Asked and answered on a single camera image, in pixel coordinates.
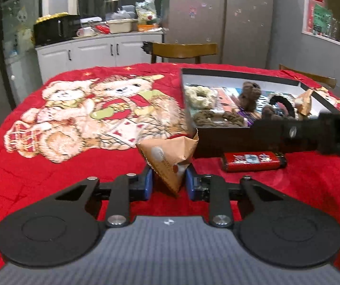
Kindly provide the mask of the wooden chair near cabinet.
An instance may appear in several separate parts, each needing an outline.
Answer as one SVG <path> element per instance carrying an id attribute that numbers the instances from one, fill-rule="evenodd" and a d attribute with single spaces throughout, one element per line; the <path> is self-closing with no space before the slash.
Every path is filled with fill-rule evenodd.
<path id="1" fill-rule="evenodd" d="M 142 50 L 151 55 L 151 64 L 156 63 L 156 58 L 166 59 L 194 59 L 196 64 L 201 63 L 201 58 L 218 54 L 216 43 L 207 44 L 169 44 L 143 42 Z"/>

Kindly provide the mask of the white mug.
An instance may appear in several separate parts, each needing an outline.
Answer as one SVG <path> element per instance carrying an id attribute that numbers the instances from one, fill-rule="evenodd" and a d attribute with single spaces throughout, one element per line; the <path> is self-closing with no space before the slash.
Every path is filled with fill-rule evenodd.
<path id="1" fill-rule="evenodd" d="M 77 31 L 77 37 L 91 37 L 96 35 L 97 33 L 95 32 L 95 30 L 88 26 L 88 27 L 84 27 L 84 28 L 80 28 Z"/>

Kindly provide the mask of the wooden chair right side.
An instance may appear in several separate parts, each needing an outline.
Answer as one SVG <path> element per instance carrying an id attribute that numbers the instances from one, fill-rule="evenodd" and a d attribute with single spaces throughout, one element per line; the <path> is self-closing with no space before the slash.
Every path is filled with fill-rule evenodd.
<path id="1" fill-rule="evenodd" d="M 313 81 L 321 83 L 321 84 L 325 84 L 332 89 L 334 89 L 336 87 L 336 84 L 337 84 L 337 80 L 335 78 L 332 78 L 332 77 L 329 77 L 329 76 L 316 75 L 316 74 L 313 74 L 313 73 L 307 73 L 307 72 L 299 71 L 299 70 L 294 70 L 292 68 L 288 68 L 287 66 L 285 66 L 283 64 L 279 64 L 279 70 L 292 71 L 294 73 L 304 75 L 306 77 L 309 77 Z"/>

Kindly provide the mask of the beige plastic basin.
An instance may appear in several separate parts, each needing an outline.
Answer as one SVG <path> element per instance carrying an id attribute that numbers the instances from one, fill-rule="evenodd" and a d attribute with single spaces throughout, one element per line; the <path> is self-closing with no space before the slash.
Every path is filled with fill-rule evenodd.
<path id="1" fill-rule="evenodd" d="M 110 34 L 132 32 L 137 24 L 136 19 L 115 19 L 107 21 Z"/>

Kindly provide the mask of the black toaster oven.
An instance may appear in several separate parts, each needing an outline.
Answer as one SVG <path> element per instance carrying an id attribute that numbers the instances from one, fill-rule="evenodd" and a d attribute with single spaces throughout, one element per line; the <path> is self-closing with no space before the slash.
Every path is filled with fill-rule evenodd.
<path id="1" fill-rule="evenodd" d="M 73 39 L 77 36 L 80 27 L 79 15 L 62 12 L 40 17 L 33 26 L 35 46 L 45 46 Z"/>

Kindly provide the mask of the red teddy bear blanket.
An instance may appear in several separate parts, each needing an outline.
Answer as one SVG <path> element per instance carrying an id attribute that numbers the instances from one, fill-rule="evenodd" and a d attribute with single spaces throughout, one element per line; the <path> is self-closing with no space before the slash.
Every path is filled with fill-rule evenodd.
<path id="1" fill-rule="evenodd" d="M 88 176 L 112 181 L 127 172 L 141 172 L 146 163 L 135 147 L 141 137 L 186 133 L 182 68 L 275 76 L 320 87 L 291 71 L 218 64 L 135 64 L 54 76 L 0 126 L 0 221 Z M 107 137 L 128 120 L 132 122 L 122 131 L 133 145 Z M 286 158 L 285 169 L 254 172 L 254 178 L 322 209 L 340 223 L 340 156 L 311 151 L 287 154 Z M 174 196 L 161 181 L 154 186 L 152 199 L 132 204 L 132 217 L 207 218 L 207 203 L 189 201 L 183 188 Z M 0 256 L 0 268 L 3 264 Z M 340 269 L 340 253 L 335 265 Z"/>

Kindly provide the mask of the brown teddy bear toy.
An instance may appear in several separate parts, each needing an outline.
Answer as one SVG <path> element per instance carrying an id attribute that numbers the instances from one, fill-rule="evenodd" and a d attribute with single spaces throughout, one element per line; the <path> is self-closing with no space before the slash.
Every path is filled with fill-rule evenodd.
<path id="1" fill-rule="evenodd" d="M 244 111 L 254 112 L 256 109 L 256 102 L 262 94 L 261 87 L 254 82 L 244 82 L 242 91 L 239 94 L 238 100 L 240 107 Z"/>

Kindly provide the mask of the white kitchen cabinet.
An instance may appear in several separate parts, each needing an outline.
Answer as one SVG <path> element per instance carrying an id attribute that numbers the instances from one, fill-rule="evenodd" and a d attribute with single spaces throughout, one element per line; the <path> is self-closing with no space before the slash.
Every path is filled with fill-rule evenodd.
<path id="1" fill-rule="evenodd" d="M 163 31 L 129 32 L 78 37 L 40 46 L 36 50 L 42 82 L 71 70 L 149 63 L 151 56 L 142 50 L 143 43 L 163 40 Z"/>

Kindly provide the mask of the silver double door refrigerator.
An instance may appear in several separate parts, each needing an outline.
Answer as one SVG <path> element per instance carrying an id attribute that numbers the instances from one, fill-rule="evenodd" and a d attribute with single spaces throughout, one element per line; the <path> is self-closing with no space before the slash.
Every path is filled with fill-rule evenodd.
<path id="1" fill-rule="evenodd" d="M 165 42 L 218 45 L 204 63 L 265 68 L 274 0 L 162 0 Z"/>

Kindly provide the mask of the cream fuzzy scrunchie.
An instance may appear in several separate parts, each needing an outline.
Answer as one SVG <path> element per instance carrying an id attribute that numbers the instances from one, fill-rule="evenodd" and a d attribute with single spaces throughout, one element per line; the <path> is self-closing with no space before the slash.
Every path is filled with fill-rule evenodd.
<path id="1" fill-rule="evenodd" d="M 195 109 L 212 109 L 216 104 L 216 90 L 203 85 L 185 85 L 185 96 L 191 107 Z"/>

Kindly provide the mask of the black shallow cardboard box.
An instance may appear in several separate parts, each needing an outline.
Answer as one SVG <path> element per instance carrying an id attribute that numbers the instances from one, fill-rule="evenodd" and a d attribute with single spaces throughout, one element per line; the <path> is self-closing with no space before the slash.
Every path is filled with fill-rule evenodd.
<path id="1" fill-rule="evenodd" d="M 191 107 L 184 99 L 185 118 L 191 134 L 198 133 L 199 142 L 194 152 L 197 158 L 221 157 L 225 152 L 257 152 L 272 151 L 261 149 L 251 141 L 251 127 L 259 120 L 306 120 L 316 119 L 319 114 L 337 113 L 338 110 L 327 99 L 317 92 L 312 93 L 311 114 L 303 119 L 291 113 L 297 110 L 293 107 L 294 99 L 309 87 L 299 81 L 276 76 L 241 73 L 236 71 L 206 70 L 184 68 L 181 71 L 181 88 L 184 86 L 206 86 L 217 91 L 218 96 L 213 112 L 230 111 L 244 117 L 247 127 L 198 127 L 193 116 L 198 109 Z M 246 112 L 239 106 L 239 94 L 244 82 L 254 82 L 261 87 L 262 94 L 256 102 L 254 112 Z"/>

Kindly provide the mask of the brown knitted scrunchie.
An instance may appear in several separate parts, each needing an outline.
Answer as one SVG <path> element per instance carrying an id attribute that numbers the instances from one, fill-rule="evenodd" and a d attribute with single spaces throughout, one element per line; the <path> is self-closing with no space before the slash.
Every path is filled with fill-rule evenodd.
<path id="1" fill-rule="evenodd" d="M 247 127 L 244 117 L 230 111 L 202 110 L 194 114 L 193 121 L 198 127 Z"/>

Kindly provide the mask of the red patterned lighter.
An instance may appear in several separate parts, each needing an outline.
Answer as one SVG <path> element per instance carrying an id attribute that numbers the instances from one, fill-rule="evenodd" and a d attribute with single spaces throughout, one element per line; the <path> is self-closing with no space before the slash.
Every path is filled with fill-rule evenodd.
<path id="1" fill-rule="evenodd" d="M 225 172 L 254 172 L 282 169 L 287 160 L 282 153 L 265 152 L 227 152 L 221 158 Z"/>

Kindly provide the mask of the brown triangular snack packet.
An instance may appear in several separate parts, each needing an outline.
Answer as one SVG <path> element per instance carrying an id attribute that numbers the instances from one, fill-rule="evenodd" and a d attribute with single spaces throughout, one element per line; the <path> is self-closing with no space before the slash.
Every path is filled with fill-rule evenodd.
<path id="1" fill-rule="evenodd" d="M 198 145 L 198 133 L 190 138 L 177 136 L 167 139 L 147 139 L 136 144 L 146 163 L 164 182 L 166 187 L 177 194 L 187 167 Z"/>
<path id="2" fill-rule="evenodd" d="M 294 107 L 297 109 L 297 114 L 302 117 L 308 117 L 311 114 L 312 93 L 313 90 L 308 89 L 294 99 Z"/>

